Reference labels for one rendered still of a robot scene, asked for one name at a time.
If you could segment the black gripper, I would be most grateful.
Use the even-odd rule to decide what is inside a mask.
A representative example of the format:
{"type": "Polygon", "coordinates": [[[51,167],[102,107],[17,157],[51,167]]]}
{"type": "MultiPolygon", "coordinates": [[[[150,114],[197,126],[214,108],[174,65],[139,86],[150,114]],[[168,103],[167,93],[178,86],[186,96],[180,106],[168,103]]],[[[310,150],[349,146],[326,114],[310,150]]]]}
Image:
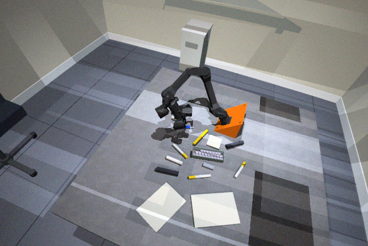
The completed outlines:
{"type": "Polygon", "coordinates": [[[179,130],[179,129],[183,129],[183,128],[186,128],[186,117],[184,116],[184,118],[182,118],[181,116],[181,110],[182,108],[181,107],[185,107],[186,105],[183,104],[183,105],[179,105],[179,109],[175,112],[171,112],[171,115],[174,115],[174,119],[177,119],[177,122],[174,122],[174,130],[179,130]]]}

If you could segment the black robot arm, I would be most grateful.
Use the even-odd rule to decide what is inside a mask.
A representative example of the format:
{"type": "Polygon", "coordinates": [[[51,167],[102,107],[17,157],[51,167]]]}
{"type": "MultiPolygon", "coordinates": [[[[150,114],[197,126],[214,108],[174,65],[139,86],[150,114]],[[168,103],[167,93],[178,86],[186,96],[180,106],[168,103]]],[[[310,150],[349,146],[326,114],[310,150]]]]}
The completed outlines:
{"type": "MultiPolygon", "coordinates": [[[[230,117],[228,115],[228,112],[220,107],[220,105],[217,102],[213,86],[211,83],[211,71],[209,67],[206,66],[200,66],[199,68],[187,68],[177,79],[176,81],[169,87],[167,87],[165,90],[162,91],[162,105],[155,108],[155,111],[157,112],[158,116],[160,118],[163,118],[167,114],[169,114],[169,109],[171,112],[175,112],[179,109],[179,105],[177,101],[179,99],[177,97],[174,97],[176,91],[185,83],[185,81],[191,76],[191,75],[199,75],[202,81],[204,82],[205,89],[210,101],[209,112],[214,115],[215,117],[219,117],[221,121],[221,125],[227,125],[231,123],[232,116],[230,117]]],[[[184,118],[184,116],[192,116],[192,107],[190,104],[187,104],[184,108],[181,107],[181,116],[184,118]]]]}

